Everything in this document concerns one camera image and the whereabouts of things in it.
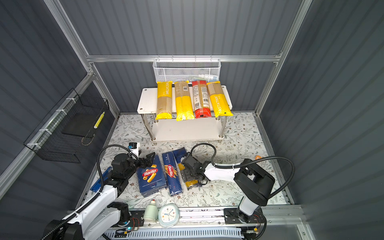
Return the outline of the blue yellow spaghetti bag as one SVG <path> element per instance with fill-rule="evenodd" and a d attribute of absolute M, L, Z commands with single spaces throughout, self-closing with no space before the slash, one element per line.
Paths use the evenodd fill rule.
<path fill-rule="evenodd" d="M 187 189 L 189 190 L 195 187 L 200 187 L 201 185 L 199 184 L 198 180 L 193 178 L 191 171 L 182 164 L 182 160 L 187 156 L 186 149 L 181 148 L 178 150 L 174 150 L 173 154 L 176 159 L 176 163 L 179 167 L 182 180 L 185 183 Z"/>

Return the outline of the red yellow spaghetti bag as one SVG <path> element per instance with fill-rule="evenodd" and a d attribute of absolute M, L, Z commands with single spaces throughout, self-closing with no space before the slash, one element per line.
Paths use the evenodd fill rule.
<path fill-rule="evenodd" d="M 207 82 L 203 80 L 195 80 L 192 82 L 192 89 L 195 118 L 210 118 L 212 115 Z"/>

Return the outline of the yellow pasta bag tan window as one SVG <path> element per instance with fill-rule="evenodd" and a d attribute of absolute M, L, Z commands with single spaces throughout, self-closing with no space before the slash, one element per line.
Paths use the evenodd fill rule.
<path fill-rule="evenodd" d="M 233 116 L 227 99 L 224 95 L 223 88 L 220 82 L 207 83 L 210 101 L 214 110 L 215 117 L 230 117 Z"/>

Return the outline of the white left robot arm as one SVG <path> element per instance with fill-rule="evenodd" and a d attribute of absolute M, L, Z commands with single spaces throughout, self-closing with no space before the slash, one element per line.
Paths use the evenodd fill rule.
<path fill-rule="evenodd" d="M 131 219 L 127 204 L 117 202 L 138 169 L 152 166 L 156 154 L 145 158 L 139 155 L 138 144 L 133 149 L 121 146 L 125 153 L 115 155 L 112 170 L 105 179 L 101 171 L 101 160 L 97 169 L 101 186 L 92 198 L 61 220 L 51 221 L 45 228 L 44 240 L 96 240 L 110 227 L 123 224 Z"/>

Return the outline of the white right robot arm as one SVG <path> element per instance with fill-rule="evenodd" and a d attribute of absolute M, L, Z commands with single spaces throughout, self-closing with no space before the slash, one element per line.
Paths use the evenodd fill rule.
<path fill-rule="evenodd" d="M 200 146 L 208 146 L 213 149 L 213 155 L 209 161 L 200 162 L 194 157 L 194 150 Z M 187 171 L 185 176 L 197 180 L 199 185 L 205 185 L 211 181 L 235 183 L 244 194 L 234 214 L 235 219 L 241 223 L 249 223 L 257 210 L 265 207 L 269 199 L 284 190 L 292 181 L 296 171 L 294 163 L 284 157 L 267 156 L 256 160 L 244 159 L 241 163 L 228 165 L 215 163 L 216 154 L 217 149 L 212 144 L 199 143 L 193 146 L 181 160 L 181 164 Z M 275 191 L 272 191 L 275 178 L 259 165 L 260 162 L 269 160 L 283 160 L 291 167 L 288 179 Z"/>

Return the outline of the white two-tier metal shelf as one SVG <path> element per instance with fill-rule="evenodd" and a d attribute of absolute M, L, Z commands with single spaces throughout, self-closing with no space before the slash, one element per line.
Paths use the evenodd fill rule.
<path fill-rule="evenodd" d="M 144 88 L 137 112 L 153 142 L 222 140 L 227 117 L 156 120 L 157 88 Z"/>

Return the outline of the blue Barilla rigatoni box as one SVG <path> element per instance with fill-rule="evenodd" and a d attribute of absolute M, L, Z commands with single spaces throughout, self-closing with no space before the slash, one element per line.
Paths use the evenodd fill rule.
<path fill-rule="evenodd" d="M 158 155 L 155 155 L 150 167 L 138 168 L 137 176 L 139 191 L 144 197 L 148 197 L 167 187 L 167 180 Z"/>

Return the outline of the blue Barilla spaghetti box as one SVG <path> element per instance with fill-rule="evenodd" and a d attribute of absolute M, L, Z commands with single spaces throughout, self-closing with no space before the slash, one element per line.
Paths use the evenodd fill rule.
<path fill-rule="evenodd" d="M 177 171 L 177 164 L 172 152 L 162 153 L 162 159 L 167 175 L 167 183 L 170 196 L 175 196 L 183 192 Z"/>

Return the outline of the mint green alarm clock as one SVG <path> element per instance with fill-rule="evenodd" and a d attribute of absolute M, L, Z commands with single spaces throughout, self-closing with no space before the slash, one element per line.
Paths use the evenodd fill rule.
<path fill-rule="evenodd" d="M 158 221 L 161 227 L 170 228 L 180 220 L 180 211 L 176 204 L 167 204 L 159 209 Z"/>

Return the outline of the small pale green bottle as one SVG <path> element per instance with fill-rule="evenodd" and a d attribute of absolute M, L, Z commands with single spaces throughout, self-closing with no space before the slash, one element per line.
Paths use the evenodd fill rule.
<path fill-rule="evenodd" d="M 147 222 L 156 222 L 158 220 L 159 209 L 156 204 L 156 200 L 152 199 L 147 205 L 143 219 Z"/>

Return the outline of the white ribbed vent strip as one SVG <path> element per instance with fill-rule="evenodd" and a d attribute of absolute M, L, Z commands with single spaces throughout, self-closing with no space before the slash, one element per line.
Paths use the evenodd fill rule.
<path fill-rule="evenodd" d="M 108 230 L 105 235 L 111 240 L 243 240 L 240 228 L 160 228 L 126 230 Z"/>

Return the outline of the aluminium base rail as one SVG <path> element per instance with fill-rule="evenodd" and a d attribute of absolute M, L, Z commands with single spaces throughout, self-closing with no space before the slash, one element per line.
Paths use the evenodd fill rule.
<path fill-rule="evenodd" d="M 199 207 L 179 208 L 180 220 L 170 228 L 240 228 L 243 233 L 258 234 L 265 226 L 298 226 L 306 222 L 306 217 L 300 206 L 272 205 L 257 210 L 249 223 L 241 223 L 235 219 L 236 207 Z M 128 232 L 140 229 L 160 229 L 159 222 L 147 222 L 143 219 L 143 209 L 131 209 L 130 223 L 125 227 L 111 227 L 108 230 L 126 230 Z"/>

